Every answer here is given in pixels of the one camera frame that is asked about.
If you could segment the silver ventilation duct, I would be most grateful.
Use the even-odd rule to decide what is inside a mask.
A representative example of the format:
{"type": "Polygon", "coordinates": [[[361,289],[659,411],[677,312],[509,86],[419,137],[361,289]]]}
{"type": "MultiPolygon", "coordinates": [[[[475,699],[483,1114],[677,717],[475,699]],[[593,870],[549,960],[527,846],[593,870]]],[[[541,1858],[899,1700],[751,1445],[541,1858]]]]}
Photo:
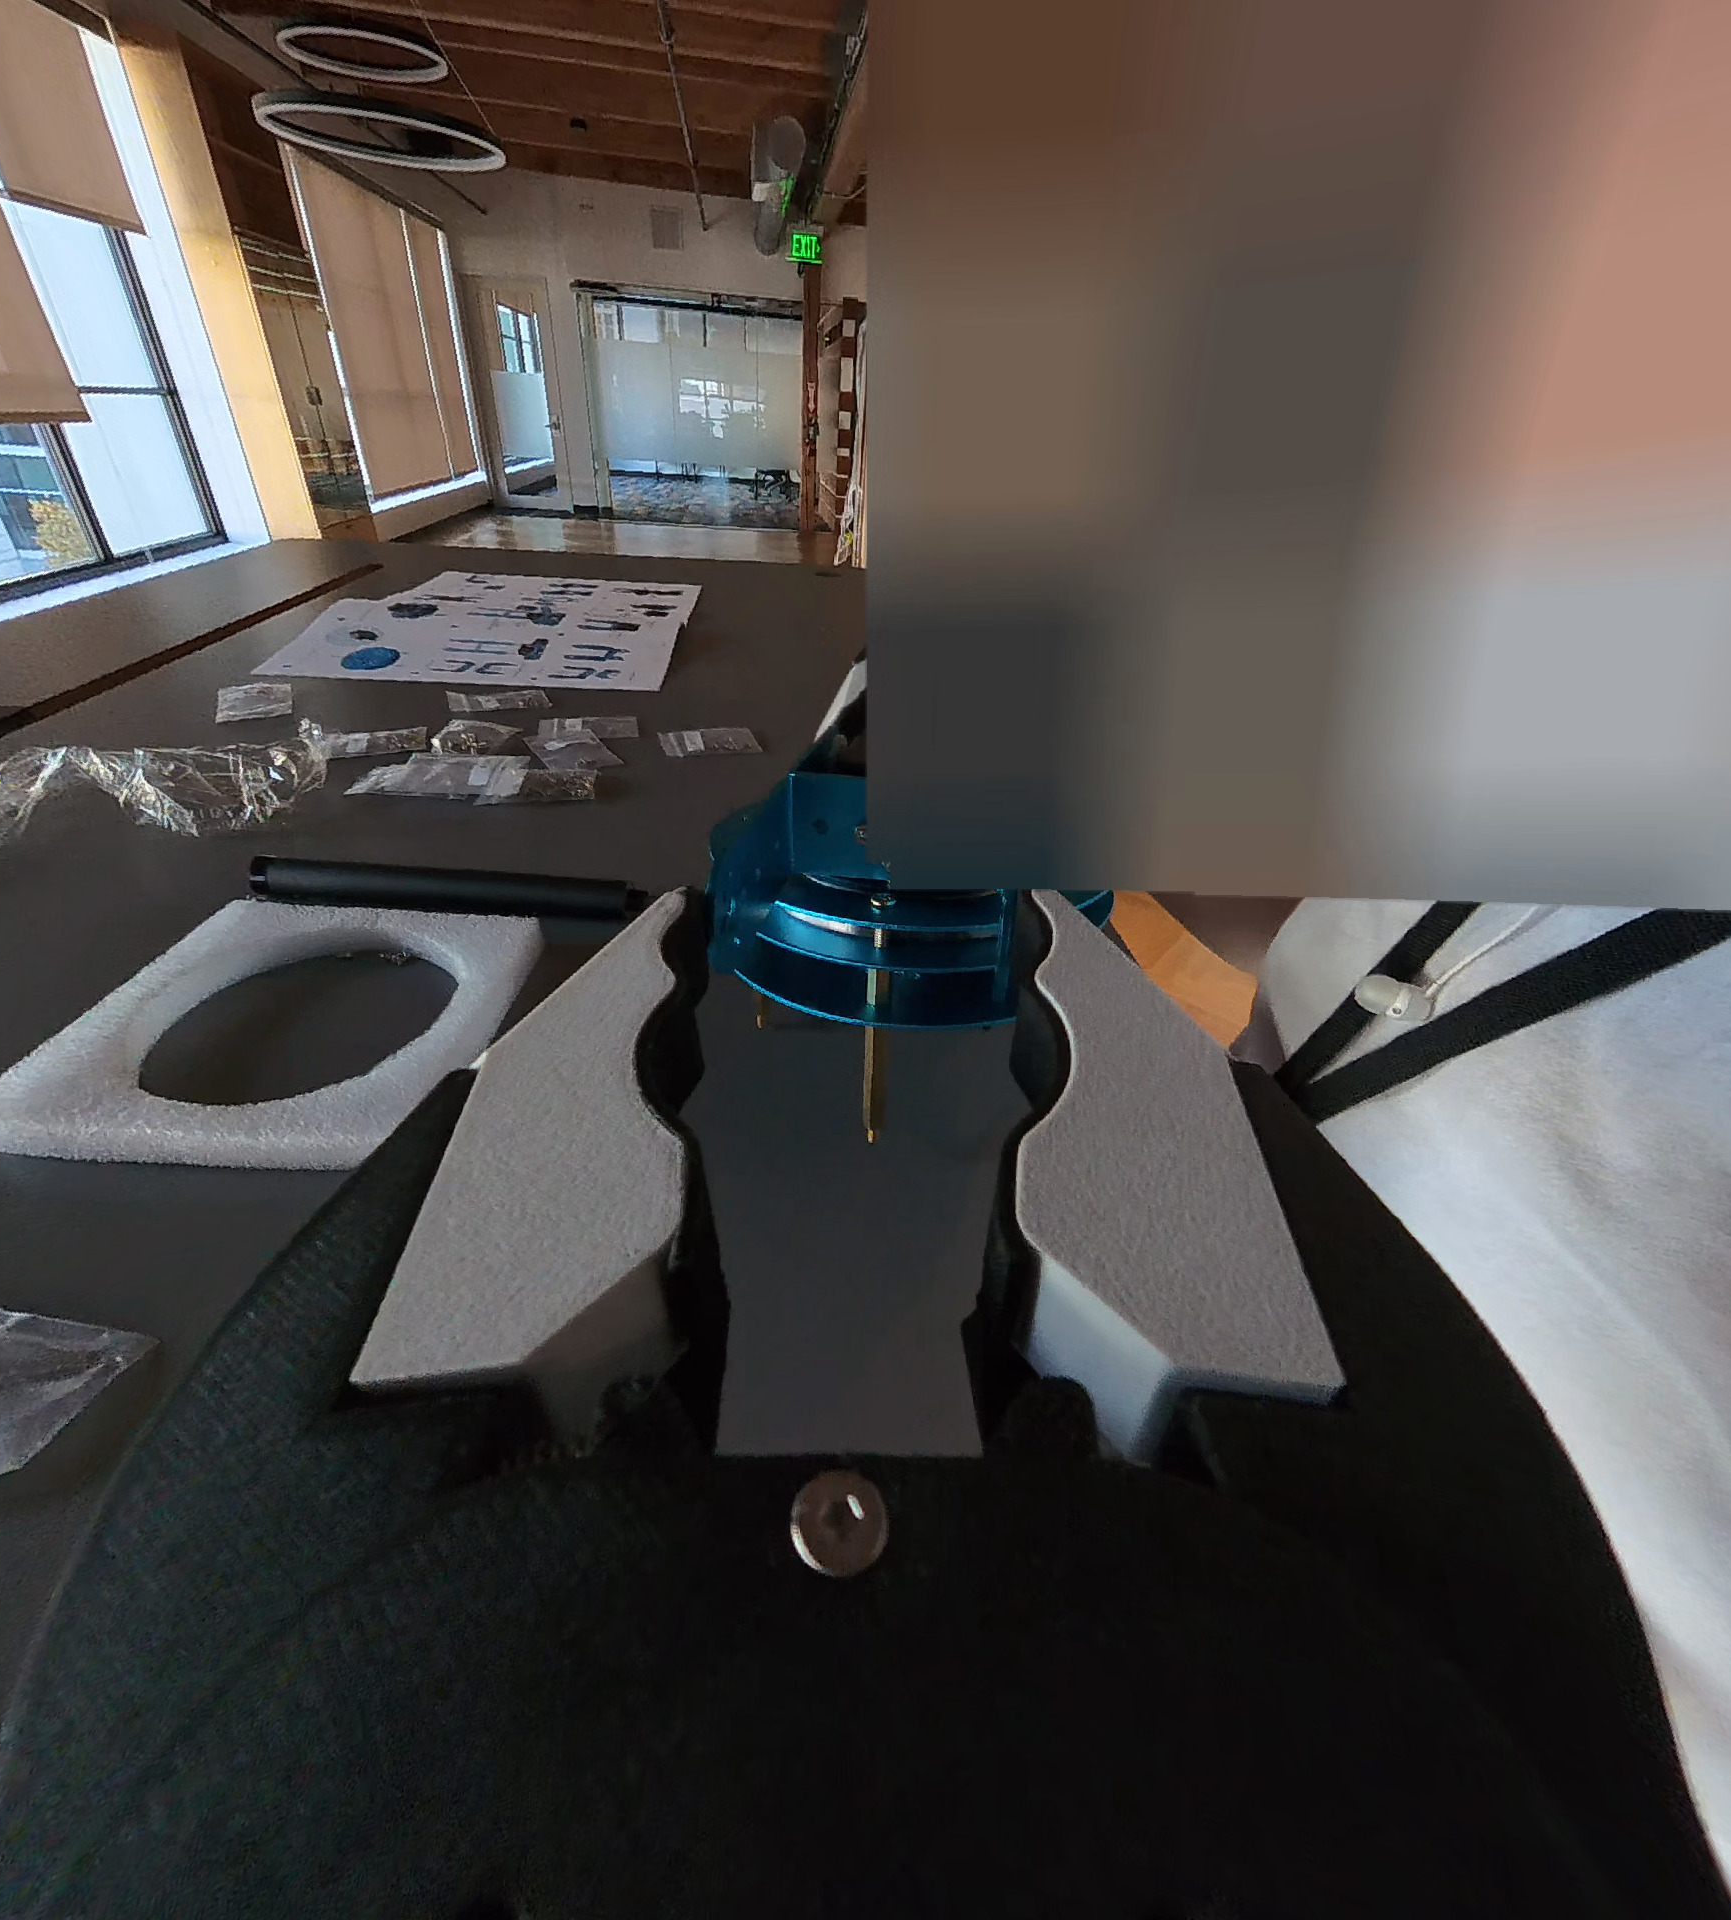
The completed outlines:
{"type": "Polygon", "coordinates": [[[793,186],[805,155],[803,123],[791,114],[759,119],[751,129],[749,184],[753,246],[773,257],[781,252],[793,186]]]}

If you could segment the adjoining dark grey table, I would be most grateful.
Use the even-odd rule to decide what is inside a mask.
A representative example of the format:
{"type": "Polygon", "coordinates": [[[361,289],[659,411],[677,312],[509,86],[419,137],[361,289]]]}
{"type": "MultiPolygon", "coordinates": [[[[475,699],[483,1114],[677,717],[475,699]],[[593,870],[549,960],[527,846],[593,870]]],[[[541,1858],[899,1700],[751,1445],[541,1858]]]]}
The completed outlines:
{"type": "Polygon", "coordinates": [[[0,726],[347,587],[391,548],[273,540],[0,603],[0,726]]]}

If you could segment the white glazed door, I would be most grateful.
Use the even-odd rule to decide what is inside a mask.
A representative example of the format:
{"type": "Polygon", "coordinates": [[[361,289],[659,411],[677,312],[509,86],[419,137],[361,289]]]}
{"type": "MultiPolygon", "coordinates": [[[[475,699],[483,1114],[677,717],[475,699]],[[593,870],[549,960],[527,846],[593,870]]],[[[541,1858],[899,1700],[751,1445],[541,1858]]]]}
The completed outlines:
{"type": "Polygon", "coordinates": [[[499,472],[511,493],[553,493],[555,425],[531,296],[481,287],[499,472]]]}

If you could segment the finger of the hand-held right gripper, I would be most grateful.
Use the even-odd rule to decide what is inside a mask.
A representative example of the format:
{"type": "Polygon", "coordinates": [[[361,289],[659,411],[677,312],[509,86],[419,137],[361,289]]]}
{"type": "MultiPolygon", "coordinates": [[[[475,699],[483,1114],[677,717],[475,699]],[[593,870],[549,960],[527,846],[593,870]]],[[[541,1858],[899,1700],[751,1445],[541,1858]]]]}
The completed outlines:
{"type": "Polygon", "coordinates": [[[867,773],[867,659],[863,655],[847,668],[805,751],[805,773],[843,778],[867,773]]]}

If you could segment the black screwdriver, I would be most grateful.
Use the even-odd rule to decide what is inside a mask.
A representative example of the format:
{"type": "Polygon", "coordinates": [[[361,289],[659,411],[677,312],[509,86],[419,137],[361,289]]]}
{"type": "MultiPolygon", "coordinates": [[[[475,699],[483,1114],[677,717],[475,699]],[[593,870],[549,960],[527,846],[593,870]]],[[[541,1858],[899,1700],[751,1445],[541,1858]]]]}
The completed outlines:
{"type": "Polygon", "coordinates": [[[649,893],[617,877],[421,868],[377,861],[255,856],[255,900],[455,915],[625,924],[649,893]]]}

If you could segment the dark grey desk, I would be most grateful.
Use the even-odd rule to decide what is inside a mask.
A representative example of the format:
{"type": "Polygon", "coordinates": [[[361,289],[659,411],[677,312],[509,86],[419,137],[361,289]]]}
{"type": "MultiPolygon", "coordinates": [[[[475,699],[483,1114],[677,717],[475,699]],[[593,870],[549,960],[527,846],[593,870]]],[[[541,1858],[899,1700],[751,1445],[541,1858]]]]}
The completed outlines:
{"type": "MultiPolygon", "coordinates": [[[[695,583],[651,694],[559,694],[637,737],[583,804],[351,798],[363,759],[255,830],[179,836],[95,790],[0,848],[0,1071],[247,888],[257,852],[701,883],[707,832],[795,761],[867,639],[865,577],[707,556],[567,558],[379,545],[313,562],[381,600],[447,570],[695,583]]],[[[699,1139],[731,1293],[721,1441],[735,1453],[977,1448],[959,1319],[987,1176],[1018,1107],[998,1029],[895,1033],[887,1132],[861,1130],[861,1039],[767,1013],[717,976],[697,1010],[699,1139]]],[[[335,1189],[323,1169],[0,1156],[0,1308],[143,1331],[155,1350],[0,1476],[0,1724],[113,1466],[257,1272],[335,1189]]]]}

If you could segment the person's white t-shirt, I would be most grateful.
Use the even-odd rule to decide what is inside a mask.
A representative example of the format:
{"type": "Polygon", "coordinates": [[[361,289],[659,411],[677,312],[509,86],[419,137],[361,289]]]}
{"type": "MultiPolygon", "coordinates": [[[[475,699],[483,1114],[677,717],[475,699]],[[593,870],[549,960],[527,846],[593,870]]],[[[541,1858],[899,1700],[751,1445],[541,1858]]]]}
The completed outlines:
{"type": "Polygon", "coordinates": [[[1570,1453],[1731,1884],[1731,938],[1320,1128],[1570,1453]]]}

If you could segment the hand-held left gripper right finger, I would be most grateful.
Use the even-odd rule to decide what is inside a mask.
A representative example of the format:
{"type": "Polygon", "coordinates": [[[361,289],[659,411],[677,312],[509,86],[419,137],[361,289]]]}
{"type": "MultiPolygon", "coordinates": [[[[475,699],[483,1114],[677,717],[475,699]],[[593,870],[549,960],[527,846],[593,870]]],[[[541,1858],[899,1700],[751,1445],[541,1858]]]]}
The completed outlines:
{"type": "Polygon", "coordinates": [[[1188,1389],[1330,1404],[1340,1364],[1226,1053],[1068,900],[1030,905],[1054,1086],[1016,1149],[1020,1356],[1136,1463],[1188,1389]]]}

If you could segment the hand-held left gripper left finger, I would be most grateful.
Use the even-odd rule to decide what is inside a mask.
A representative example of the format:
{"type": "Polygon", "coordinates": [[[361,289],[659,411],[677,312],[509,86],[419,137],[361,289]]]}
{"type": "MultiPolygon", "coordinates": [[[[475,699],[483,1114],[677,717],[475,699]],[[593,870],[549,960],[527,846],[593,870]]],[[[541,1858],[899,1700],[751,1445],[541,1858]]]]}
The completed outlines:
{"type": "Polygon", "coordinates": [[[551,1431],[683,1352],[665,1272],[685,1146],[639,1065],[699,896],[651,900],[481,1055],[349,1371],[365,1393],[517,1383],[551,1431]]]}

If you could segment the white instruction sheet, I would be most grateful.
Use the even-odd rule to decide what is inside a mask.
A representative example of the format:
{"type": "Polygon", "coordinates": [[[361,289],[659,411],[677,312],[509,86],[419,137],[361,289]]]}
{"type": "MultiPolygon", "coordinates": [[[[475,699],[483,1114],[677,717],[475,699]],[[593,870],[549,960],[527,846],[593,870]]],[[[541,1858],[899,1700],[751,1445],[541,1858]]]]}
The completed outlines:
{"type": "Polygon", "coordinates": [[[695,583],[447,570],[381,597],[341,597],[257,672],[273,678],[655,691],[695,583]]]}

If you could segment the blue robot arm base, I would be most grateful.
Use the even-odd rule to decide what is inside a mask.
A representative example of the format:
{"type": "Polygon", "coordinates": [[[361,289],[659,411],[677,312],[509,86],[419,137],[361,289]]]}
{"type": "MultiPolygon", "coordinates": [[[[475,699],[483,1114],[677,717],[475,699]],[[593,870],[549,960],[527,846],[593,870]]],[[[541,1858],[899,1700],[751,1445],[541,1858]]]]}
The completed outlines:
{"type": "Polygon", "coordinates": [[[777,1005],[863,1035],[861,1125],[885,1128],[887,1035],[990,1029],[1046,956],[1028,891],[891,880],[867,846],[861,773],[789,771],[711,830],[713,971],[777,1005]]]}

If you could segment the leaning boards stack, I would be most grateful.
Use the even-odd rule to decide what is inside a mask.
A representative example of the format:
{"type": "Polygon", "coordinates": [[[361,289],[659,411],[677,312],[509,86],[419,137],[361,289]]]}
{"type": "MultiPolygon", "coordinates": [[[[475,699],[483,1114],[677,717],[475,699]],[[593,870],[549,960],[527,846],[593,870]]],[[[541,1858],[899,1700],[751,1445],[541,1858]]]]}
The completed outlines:
{"type": "Polygon", "coordinates": [[[853,493],[863,461],[861,333],[867,306],[839,298],[821,310],[819,321],[819,517],[831,534],[833,566],[857,563],[853,493]]]}

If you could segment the frosted glass partition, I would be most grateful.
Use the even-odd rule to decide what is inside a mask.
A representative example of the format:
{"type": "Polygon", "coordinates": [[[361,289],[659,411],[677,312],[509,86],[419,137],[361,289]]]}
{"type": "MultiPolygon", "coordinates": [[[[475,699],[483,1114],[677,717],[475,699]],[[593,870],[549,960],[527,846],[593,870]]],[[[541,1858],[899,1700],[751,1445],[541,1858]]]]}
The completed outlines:
{"type": "Polygon", "coordinates": [[[579,282],[597,510],[613,520],[795,534],[799,300],[579,282]]]}

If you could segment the crumpled clear plastic wrap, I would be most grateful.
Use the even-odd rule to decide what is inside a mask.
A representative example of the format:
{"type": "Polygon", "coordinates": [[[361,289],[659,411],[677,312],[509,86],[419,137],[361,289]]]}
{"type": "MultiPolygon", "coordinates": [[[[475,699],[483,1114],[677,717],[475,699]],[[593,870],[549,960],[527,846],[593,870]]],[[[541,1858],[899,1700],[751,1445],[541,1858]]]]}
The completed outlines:
{"type": "Polygon", "coordinates": [[[327,773],[313,724],[277,742],[223,745],[29,745],[0,759],[0,849],[29,828],[43,804],[93,791],[131,824],[207,838],[277,819],[327,773]]]}

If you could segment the white foam frame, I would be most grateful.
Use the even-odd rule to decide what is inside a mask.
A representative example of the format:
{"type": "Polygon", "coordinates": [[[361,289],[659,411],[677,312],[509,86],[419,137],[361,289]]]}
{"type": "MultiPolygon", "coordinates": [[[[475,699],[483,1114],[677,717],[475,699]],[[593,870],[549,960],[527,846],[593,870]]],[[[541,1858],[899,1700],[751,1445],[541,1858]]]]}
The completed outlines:
{"type": "Polygon", "coordinates": [[[531,920],[237,900],[0,1074],[0,1153],[251,1169],[353,1169],[493,1042],[537,963],[531,920]],[[209,1106],[139,1071],[185,1013],[313,956],[397,951],[451,978],[443,1012],[367,1071],[291,1097],[209,1106]]]}

